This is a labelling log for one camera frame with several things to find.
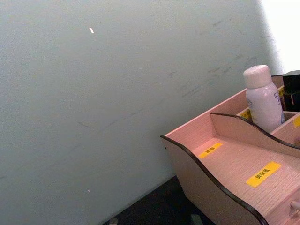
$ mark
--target wooden compartment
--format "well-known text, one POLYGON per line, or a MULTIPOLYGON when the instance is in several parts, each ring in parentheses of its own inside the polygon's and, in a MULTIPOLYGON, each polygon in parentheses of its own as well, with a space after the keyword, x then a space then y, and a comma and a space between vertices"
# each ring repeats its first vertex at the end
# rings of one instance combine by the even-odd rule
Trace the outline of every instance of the wooden compartment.
POLYGON ((161 136, 180 184, 217 225, 300 224, 300 114, 269 134, 236 116, 245 92, 161 136))

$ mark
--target yellow label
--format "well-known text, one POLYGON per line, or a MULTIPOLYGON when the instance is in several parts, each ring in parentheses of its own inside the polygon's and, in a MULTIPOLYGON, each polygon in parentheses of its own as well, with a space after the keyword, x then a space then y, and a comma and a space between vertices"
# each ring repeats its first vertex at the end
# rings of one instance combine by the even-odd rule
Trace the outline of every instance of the yellow label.
POLYGON ((283 93, 285 92, 285 88, 282 87, 280 89, 278 89, 278 93, 279 93, 279 96, 282 97, 283 96, 283 93))
POLYGON ((216 150, 218 147, 222 146, 222 143, 215 143, 213 146, 211 146, 209 149, 207 149, 206 151, 202 152, 199 155, 199 158, 204 158, 206 157, 208 154, 212 153, 214 150, 216 150))
POLYGON ((300 116, 298 116, 296 119, 294 119, 294 127, 300 126, 300 116))
POLYGON ((254 176, 250 177, 246 183, 253 187, 257 187, 260 183, 262 183, 265 179, 271 176, 280 167, 280 164, 270 162, 262 170, 257 172, 254 176))
POLYGON ((247 109, 246 111, 242 112, 242 114, 240 116, 247 119, 247 120, 252 119, 250 109, 247 109))

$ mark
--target wall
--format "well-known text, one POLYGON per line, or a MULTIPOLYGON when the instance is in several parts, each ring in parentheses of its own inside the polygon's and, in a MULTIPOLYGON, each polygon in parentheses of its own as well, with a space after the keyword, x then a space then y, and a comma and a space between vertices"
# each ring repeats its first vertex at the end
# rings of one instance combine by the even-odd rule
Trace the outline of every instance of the wall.
POLYGON ((269 62, 255 1, 5 0, 0 16, 2 225, 108 220, 174 175, 159 135, 269 62))

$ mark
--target plastic bottle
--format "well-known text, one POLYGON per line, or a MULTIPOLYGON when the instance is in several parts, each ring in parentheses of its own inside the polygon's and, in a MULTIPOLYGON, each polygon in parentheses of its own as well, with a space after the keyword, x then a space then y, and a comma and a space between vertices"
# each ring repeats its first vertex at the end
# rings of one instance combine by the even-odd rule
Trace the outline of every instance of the plastic bottle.
POLYGON ((269 67, 266 65, 251 67, 245 70, 244 79, 252 121, 267 132, 273 131, 284 123, 285 118, 269 67))

